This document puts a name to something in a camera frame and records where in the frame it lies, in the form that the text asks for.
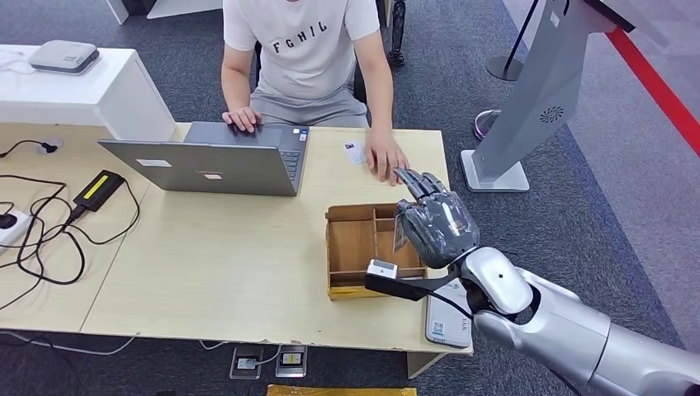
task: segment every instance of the gray shorts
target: gray shorts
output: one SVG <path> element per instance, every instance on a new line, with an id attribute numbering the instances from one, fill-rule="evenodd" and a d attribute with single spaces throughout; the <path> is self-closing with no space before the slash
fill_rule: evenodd
<path id="1" fill-rule="evenodd" d="M 316 100 L 283 97 L 258 87 L 250 95 L 250 107 L 260 112 L 263 124 L 369 128 L 367 106 L 347 86 Z"/>

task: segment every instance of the silver robotic arm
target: silver robotic arm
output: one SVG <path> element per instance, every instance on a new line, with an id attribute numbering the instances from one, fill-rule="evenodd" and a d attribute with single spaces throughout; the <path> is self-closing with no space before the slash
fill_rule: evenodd
<path id="1" fill-rule="evenodd" d="M 416 300 L 459 277 L 477 329 L 578 385 L 614 396 L 700 395 L 700 356 L 617 326 L 573 292 L 478 247 L 478 228 L 456 194 L 432 175 L 396 172 L 416 198 L 398 206 L 406 237 L 428 266 L 447 266 L 450 275 L 413 283 L 368 271 L 368 289 Z M 532 317 L 516 324 L 528 308 Z"/>

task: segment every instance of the charger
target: charger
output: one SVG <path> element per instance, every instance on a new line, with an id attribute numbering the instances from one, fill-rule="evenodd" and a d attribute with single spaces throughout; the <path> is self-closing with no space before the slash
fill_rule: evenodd
<path id="1" fill-rule="evenodd" d="M 85 210 L 97 212 L 102 205 L 114 194 L 121 184 L 124 183 L 124 177 L 117 175 L 114 172 L 102 170 L 90 183 L 85 187 L 80 194 L 73 198 L 75 208 L 71 210 L 65 226 L 72 224 L 75 220 L 85 213 Z"/>

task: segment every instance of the power strip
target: power strip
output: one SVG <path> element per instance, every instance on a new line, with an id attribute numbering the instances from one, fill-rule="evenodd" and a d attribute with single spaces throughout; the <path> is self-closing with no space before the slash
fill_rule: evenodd
<path id="1" fill-rule="evenodd" d="M 19 210 L 10 210 L 10 215 L 17 217 L 17 222 L 9 229 L 0 229 L 0 245 L 13 245 L 29 228 L 31 220 L 28 214 L 24 214 Z M 6 248 L 0 246 L 0 254 L 5 252 Z"/>

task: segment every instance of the wooden desk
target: wooden desk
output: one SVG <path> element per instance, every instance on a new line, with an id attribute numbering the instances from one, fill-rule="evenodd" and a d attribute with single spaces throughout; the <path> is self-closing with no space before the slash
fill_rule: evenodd
<path id="1" fill-rule="evenodd" d="M 327 208 L 409 198 L 349 162 L 343 143 L 363 136 L 313 128 L 295 198 L 149 188 L 82 331 L 423 352 L 409 353 L 409 376 L 471 354 L 425 340 L 425 304 L 326 295 Z M 439 131 L 396 138 L 414 168 L 447 182 Z"/>
<path id="2" fill-rule="evenodd" d="M 64 146 L 56 153 L 42 156 L 36 153 L 35 144 L 23 144 L 6 158 L 0 158 L 0 174 L 65 182 L 68 188 L 60 197 L 70 202 L 102 169 L 108 169 L 126 177 L 138 199 L 144 196 L 148 182 L 97 145 L 97 139 L 111 138 L 105 128 L 0 124 L 0 151 L 3 152 L 22 139 L 48 138 L 61 138 Z M 28 213 L 31 202 L 50 196 L 56 188 L 3 178 L 0 179 L 0 200 L 12 201 L 17 209 Z M 134 212 L 133 200 L 126 188 L 122 187 L 99 212 L 88 212 L 75 224 L 93 238 L 104 240 L 124 229 Z M 41 217 L 50 227 L 65 221 L 68 213 L 63 204 L 55 201 L 46 206 Z M 37 234 L 32 234 L 32 241 L 36 240 L 40 227 L 37 225 L 35 230 Z M 42 282 L 24 299 L 0 311 L 0 328 L 80 331 L 121 239 L 97 247 L 77 232 L 73 234 L 78 237 L 87 258 L 83 278 L 78 283 L 68 286 Z M 14 262 L 16 254 L 16 249 L 0 254 L 0 264 Z M 47 243 L 41 249 L 41 257 L 46 266 L 46 275 L 61 280 L 73 278 L 80 263 L 78 253 L 66 236 Z M 38 271 L 35 259 L 27 264 L 34 271 Z M 34 282 L 34 277 L 28 276 L 16 266 L 0 269 L 0 305 L 14 299 Z"/>

